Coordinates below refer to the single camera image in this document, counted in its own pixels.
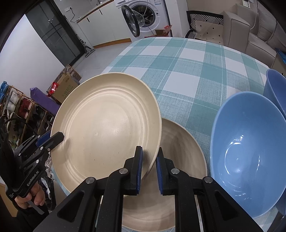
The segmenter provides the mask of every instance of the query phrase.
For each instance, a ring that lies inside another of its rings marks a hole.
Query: electrical cable
[[[143,14],[143,18],[144,18],[144,16],[145,16],[145,13],[146,13],[146,11],[147,11],[147,7],[148,7],[148,0],[146,0],[146,2],[147,2],[147,5],[146,5],[145,12],[144,12],[144,14]]]
[[[22,118],[10,118],[10,119],[7,119],[7,120],[5,121],[5,124],[6,124],[7,122],[13,121],[13,120],[20,121],[20,122],[26,124],[26,126],[27,126],[31,131],[33,131],[35,135],[38,135],[37,132],[36,132],[28,123],[26,123],[26,121],[25,121],[24,119],[22,119]]]
[[[147,27],[148,27],[148,26],[147,26]],[[149,30],[152,32],[152,34],[155,35],[155,34],[153,33],[153,31],[150,29],[150,27],[148,27],[148,28],[149,28]]]
[[[252,29],[254,28],[254,26],[255,26],[255,24],[256,24],[256,18],[257,18],[257,13],[255,13],[255,21],[254,21],[254,25],[253,25],[253,27],[252,27],[252,28],[250,28],[250,30],[252,30]]]
[[[72,22],[72,23],[76,23],[76,21],[74,22],[74,21],[72,21],[73,19],[74,19],[74,17],[75,17],[75,14],[74,14],[74,16],[73,16],[73,18],[71,19],[71,21],[70,22]]]
[[[144,23],[145,23],[145,18],[144,18],[144,16],[145,16],[145,13],[146,13],[146,11],[147,11],[147,7],[148,7],[148,0],[146,0],[146,2],[147,2],[147,5],[146,5],[145,12],[144,12],[144,14],[143,14]]]

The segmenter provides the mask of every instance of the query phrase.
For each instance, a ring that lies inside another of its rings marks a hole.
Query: washing machine
[[[132,42],[155,35],[155,29],[170,26],[170,20],[164,0],[114,0],[116,7],[122,9],[125,21],[133,34]],[[141,14],[145,24],[139,26],[134,11]]]

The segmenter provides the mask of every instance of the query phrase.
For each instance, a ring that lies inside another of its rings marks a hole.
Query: blue gripper pad
[[[43,134],[38,141],[36,142],[36,146],[40,147],[40,145],[42,145],[45,141],[47,141],[49,138],[51,137],[51,131],[46,132],[45,134]]]
[[[136,175],[136,193],[139,194],[140,186],[141,186],[141,172],[142,172],[142,163],[143,163],[143,148],[141,147],[139,163],[138,163],[138,171]]]
[[[158,177],[158,185],[159,185],[160,193],[163,194],[163,175],[162,175],[160,159],[158,156],[156,158],[156,169],[157,169],[157,177]]]

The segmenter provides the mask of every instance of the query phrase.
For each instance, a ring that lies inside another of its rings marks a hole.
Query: plaid tablecloth
[[[218,109],[234,93],[263,94],[267,69],[260,61],[221,45],[153,37],[132,43],[103,73],[124,72],[144,81],[156,96],[162,117],[179,123],[195,137],[209,173],[210,135]],[[273,207],[255,221],[267,231],[277,212]]]

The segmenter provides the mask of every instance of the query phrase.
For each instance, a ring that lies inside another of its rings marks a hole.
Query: screw
[[[126,174],[127,172],[128,172],[127,168],[122,168],[122,169],[119,170],[120,174]]]
[[[173,168],[173,169],[171,170],[171,173],[173,173],[173,174],[178,174],[179,172],[180,172],[180,170],[177,169],[177,168]]]
[[[91,184],[91,183],[93,183],[94,182],[94,178],[93,177],[88,177],[87,179],[86,179],[86,183],[87,184]]]
[[[209,177],[209,176],[205,177],[204,180],[205,180],[205,182],[207,182],[207,183],[212,183],[212,178]]]

